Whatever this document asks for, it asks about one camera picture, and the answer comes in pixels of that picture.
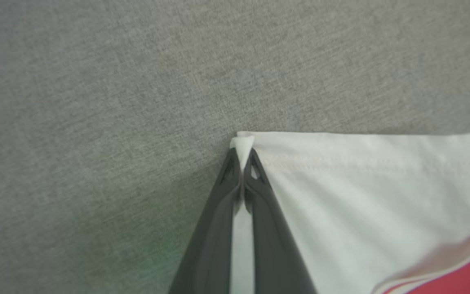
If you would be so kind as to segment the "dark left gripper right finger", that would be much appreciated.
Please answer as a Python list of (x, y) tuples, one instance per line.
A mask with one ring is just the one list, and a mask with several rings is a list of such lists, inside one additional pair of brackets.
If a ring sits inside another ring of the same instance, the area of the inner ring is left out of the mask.
[(255, 149), (244, 168), (244, 199), (252, 216), (254, 292), (315, 294), (316, 289)]

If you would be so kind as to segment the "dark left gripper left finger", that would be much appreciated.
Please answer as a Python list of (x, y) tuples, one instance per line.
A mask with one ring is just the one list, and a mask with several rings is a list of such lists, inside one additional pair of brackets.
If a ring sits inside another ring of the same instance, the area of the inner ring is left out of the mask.
[(170, 294), (229, 294), (234, 208), (242, 183), (229, 149), (172, 281)]

